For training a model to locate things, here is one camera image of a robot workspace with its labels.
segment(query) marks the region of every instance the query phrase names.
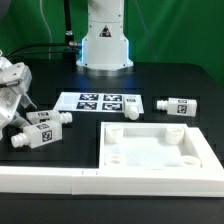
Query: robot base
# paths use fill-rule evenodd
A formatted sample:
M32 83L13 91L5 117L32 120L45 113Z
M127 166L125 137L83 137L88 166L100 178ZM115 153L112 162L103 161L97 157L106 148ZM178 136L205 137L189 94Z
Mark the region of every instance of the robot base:
M130 74L134 71L133 63L130 66L120 68L120 69L94 69L89 68L86 66L82 66L79 63L77 63L77 71L81 72L86 75L92 75L92 76L99 76L99 77L113 77L113 76L120 76L125 74Z

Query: white cable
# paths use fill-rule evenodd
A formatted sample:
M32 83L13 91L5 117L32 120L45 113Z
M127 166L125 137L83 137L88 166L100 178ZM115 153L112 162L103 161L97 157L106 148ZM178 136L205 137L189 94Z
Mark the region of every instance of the white cable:
M44 16L42 0L40 0L40 13L41 13L42 19L44 21L44 24L47 28L47 31L48 31L48 34L49 34L49 37L50 37L50 43L52 43L52 34L51 34L50 27L48 26L47 20Z

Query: black cable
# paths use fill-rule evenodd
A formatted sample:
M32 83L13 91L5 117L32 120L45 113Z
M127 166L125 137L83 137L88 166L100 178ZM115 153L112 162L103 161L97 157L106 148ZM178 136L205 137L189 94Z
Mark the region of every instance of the black cable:
M65 41L68 43L69 41L74 40L74 35L72 33L69 0L64 0L64 13L65 13L65 27L66 27Z
M139 17L141 19L142 26L143 26L144 31L146 33L146 36L147 36L147 39L148 39L148 42L149 42L149 47L151 48L154 61L157 62L156 54L155 54L155 51L154 51L154 48L153 48L153 44L152 44L152 39L150 37L149 31L147 29L147 26L145 24L145 20L144 20L143 14L142 14L142 10L141 10L141 8L139 6L138 0L134 0L134 2L135 2L135 5L136 5L136 9L138 11Z
M31 54L78 54L80 55L80 49L75 49L73 51L36 51L36 52L21 52L8 56L7 58L23 56L23 55L31 55Z
M6 58L8 58L9 56L11 56L12 54L18 52L18 51L21 51L21 50L24 50L24 49L27 49L27 48L32 48L32 47L49 47L49 46L52 46L52 47L65 47L65 46L69 46L69 43L36 43L36 44L29 44L29 45L25 45L25 46L22 46L20 48L17 48L15 50L13 50L12 52L8 53L6 55Z

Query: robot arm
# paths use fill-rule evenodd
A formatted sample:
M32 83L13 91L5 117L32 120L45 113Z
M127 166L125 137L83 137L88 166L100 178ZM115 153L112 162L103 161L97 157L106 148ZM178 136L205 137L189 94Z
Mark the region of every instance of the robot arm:
M21 99L28 97L26 92L31 79L30 69L24 63L12 65L6 58L0 57L0 139L2 129L10 122L15 123L15 119L18 121L16 110Z

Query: white plastic frame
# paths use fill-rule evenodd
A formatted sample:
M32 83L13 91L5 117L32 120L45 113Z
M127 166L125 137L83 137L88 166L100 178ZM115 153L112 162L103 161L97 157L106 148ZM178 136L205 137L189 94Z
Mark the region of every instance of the white plastic frame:
M107 124L102 123L101 149ZM165 128L169 124L141 125ZM214 152L198 128L183 127L187 133L184 141L193 144L203 164L193 172L184 167L117 170L2 166L0 192L224 197L224 171Z

